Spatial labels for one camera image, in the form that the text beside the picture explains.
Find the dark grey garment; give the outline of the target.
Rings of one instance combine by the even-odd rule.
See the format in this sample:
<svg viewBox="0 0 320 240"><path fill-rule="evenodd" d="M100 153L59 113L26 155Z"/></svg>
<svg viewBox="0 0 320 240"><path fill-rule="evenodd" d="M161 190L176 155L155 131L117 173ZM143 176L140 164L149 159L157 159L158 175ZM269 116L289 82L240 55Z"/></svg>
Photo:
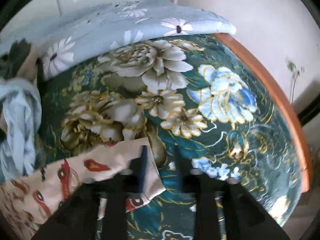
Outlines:
<svg viewBox="0 0 320 240"><path fill-rule="evenodd" d="M24 39L15 41L7 53L1 55L1 77L5 80L21 77L30 82L43 79L43 65L37 46Z"/></svg>

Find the cream car-print pajama garment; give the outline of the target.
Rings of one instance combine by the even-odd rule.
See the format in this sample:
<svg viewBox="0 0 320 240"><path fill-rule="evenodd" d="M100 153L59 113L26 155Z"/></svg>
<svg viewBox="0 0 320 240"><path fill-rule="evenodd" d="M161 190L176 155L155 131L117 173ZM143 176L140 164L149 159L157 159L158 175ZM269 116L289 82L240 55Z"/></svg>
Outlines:
<svg viewBox="0 0 320 240"><path fill-rule="evenodd" d="M142 193L122 191L120 172L148 148ZM29 176L1 185L1 214L19 239L127 239L126 213L165 190L147 138L56 161Z"/></svg>

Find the wooden headboard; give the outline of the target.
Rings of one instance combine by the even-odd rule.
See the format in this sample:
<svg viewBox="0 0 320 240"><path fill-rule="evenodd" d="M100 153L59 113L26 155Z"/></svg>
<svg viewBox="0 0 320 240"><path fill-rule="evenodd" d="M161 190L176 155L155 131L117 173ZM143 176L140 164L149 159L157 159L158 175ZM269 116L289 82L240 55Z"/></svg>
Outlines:
<svg viewBox="0 0 320 240"><path fill-rule="evenodd" d="M313 180L313 168L310 152L306 137L298 120L298 116L293 110L293 107L289 103L283 90L280 88L268 70L263 66L263 64L261 64L261 62L240 42L234 39L231 35L225 33L215 33L214 36L228 49L230 49L233 54L235 54L251 70L251 72L255 74L255 76L269 92L269 95L274 100L274 103L282 112L291 131L296 147L302 174L302 193L308 192Z"/></svg>

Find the teal floral bed blanket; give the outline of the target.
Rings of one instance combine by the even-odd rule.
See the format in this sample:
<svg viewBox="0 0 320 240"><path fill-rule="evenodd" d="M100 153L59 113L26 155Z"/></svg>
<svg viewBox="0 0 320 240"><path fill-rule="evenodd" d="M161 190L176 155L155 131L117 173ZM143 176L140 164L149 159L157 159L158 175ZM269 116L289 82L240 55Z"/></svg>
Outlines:
<svg viewBox="0 0 320 240"><path fill-rule="evenodd" d="M174 149L208 176L238 180L284 225L301 194L295 143L267 89L213 35L163 37L86 60L39 86L51 163L102 142L146 137L164 192L128 214L130 239L189 239L195 199Z"/></svg>

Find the light blue daisy quilt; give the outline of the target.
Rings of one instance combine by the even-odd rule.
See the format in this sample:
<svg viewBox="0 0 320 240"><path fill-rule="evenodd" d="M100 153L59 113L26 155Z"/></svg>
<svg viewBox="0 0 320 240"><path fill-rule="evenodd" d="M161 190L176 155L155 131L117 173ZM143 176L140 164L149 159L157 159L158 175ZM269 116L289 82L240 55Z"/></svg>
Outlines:
<svg viewBox="0 0 320 240"><path fill-rule="evenodd" d="M49 79L99 54L132 43L176 35L228 33L236 27L214 12L168 0L97 5L59 17L34 20L1 42L1 55L16 41L36 46Z"/></svg>

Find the light blue shirt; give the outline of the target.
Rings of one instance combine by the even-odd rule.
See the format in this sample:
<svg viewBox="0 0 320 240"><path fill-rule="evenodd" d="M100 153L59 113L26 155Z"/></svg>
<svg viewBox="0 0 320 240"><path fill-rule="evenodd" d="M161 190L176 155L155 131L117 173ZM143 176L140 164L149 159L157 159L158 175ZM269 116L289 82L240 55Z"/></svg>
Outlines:
<svg viewBox="0 0 320 240"><path fill-rule="evenodd" d="M7 124L6 138L1 142L1 183L33 173L40 153L35 136L38 133L42 107L39 90L23 78L1 78L1 104Z"/></svg>

